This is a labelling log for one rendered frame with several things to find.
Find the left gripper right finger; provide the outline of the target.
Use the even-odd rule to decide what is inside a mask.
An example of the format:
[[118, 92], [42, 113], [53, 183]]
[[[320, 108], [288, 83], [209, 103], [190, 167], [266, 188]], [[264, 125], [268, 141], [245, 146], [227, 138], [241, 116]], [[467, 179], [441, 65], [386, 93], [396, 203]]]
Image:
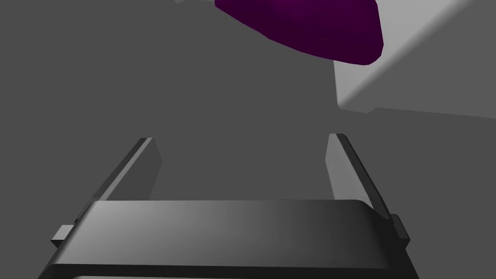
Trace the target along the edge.
[[328, 136], [325, 163], [334, 199], [362, 201], [381, 217], [391, 219], [383, 198], [344, 134]]

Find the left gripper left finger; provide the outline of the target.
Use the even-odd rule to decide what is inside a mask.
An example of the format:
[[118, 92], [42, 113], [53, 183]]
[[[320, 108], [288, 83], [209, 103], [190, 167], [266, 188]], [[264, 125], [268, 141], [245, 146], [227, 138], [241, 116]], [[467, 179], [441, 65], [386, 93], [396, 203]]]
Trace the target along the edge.
[[148, 200], [161, 165], [155, 139], [139, 139], [91, 197], [91, 201]]

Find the purple bowl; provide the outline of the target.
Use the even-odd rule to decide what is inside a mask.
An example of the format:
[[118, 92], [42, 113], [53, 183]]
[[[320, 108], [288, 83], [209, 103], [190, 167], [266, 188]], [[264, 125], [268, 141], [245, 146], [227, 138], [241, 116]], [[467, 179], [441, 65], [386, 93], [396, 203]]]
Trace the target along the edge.
[[383, 54], [376, 0], [214, 0], [226, 14], [299, 52], [369, 65]]

